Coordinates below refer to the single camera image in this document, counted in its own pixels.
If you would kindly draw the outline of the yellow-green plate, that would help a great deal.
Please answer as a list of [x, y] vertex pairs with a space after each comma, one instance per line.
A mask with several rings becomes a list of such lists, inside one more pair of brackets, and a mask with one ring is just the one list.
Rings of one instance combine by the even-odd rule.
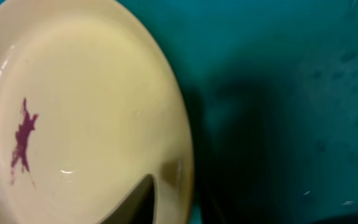
[[151, 175], [187, 223], [193, 146], [160, 47], [117, 1], [0, 5], [0, 223], [101, 223]]

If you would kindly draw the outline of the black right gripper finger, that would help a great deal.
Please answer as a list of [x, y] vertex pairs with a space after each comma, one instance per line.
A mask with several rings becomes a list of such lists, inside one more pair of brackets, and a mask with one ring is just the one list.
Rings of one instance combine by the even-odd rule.
[[120, 204], [100, 224], [154, 224], [155, 179], [147, 174], [132, 188]]

